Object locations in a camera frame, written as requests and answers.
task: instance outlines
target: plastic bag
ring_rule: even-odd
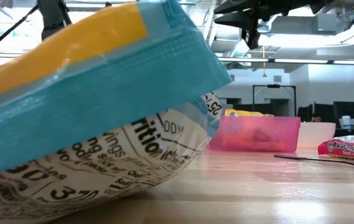
[[[318,154],[354,159],[354,136],[337,137],[325,141],[318,147]]]
[[[47,222],[173,178],[217,130],[208,92],[229,82],[175,1],[103,9],[1,65],[0,223]]]

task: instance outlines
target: translucent pink container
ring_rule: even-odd
[[[295,152],[300,118],[270,116],[222,116],[209,143],[216,151]]]

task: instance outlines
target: black cable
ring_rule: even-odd
[[[33,12],[38,10],[38,8],[39,8],[39,6],[34,6],[24,17],[22,17],[22,19],[19,19],[19,21],[17,21],[11,28],[9,28],[7,31],[5,31],[5,33],[3,33],[0,36],[0,41],[2,41],[3,38],[5,38],[8,34],[10,34],[16,27],[21,25],[27,19],[27,16],[33,14]]]

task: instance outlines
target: ceiling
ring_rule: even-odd
[[[274,16],[268,23],[260,21],[264,25],[264,29],[259,30],[261,33],[260,45],[263,47],[254,50],[249,50],[240,40],[238,28],[221,26],[213,22],[213,19],[216,18],[213,10],[223,1],[225,0],[179,1],[219,57],[354,59],[354,44],[342,45],[339,42],[337,45],[334,43],[327,47],[319,44],[321,42],[329,43],[330,37],[347,30],[349,22],[354,19],[354,0],[336,0],[325,6],[317,15],[313,15],[309,7],[303,7],[291,11],[287,17]],[[90,4],[105,5],[105,1],[99,0],[65,0],[65,2],[74,4],[70,13],[72,20],[79,20],[84,15],[88,16],[101,8],[92,7]],[[2,0],[1,6],[29,10],[35,4],[35,0]],[[39,13],[35,16],[35,19],[32,18],[32,24],[35,24],[32,26],[35,29],[30,29],[30,33],[26,34],[26,37],[33,39],[34,35],[34,39],[39,42],[39,30],[42,29],[40,20],[42,18]],[[262,67],[262,63],[243,64],[243,66],[236,63],[228,65],[228,68],[253,70]],[[291,72],[297,68],[295,65],[277,63],[271,63],[267,67],[282,68],[285,72]]]

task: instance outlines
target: yellow object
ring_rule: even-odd
[[[237,116],[262,116],[260,112],[250,112],[250,111],[238,111],[234,109],[226,109],[225,115],[230,116],[231,113],[235,113]]]
[[[136,2],[106,7],[47,38],[34,50],[0,65],[0,94],[147,36]]]

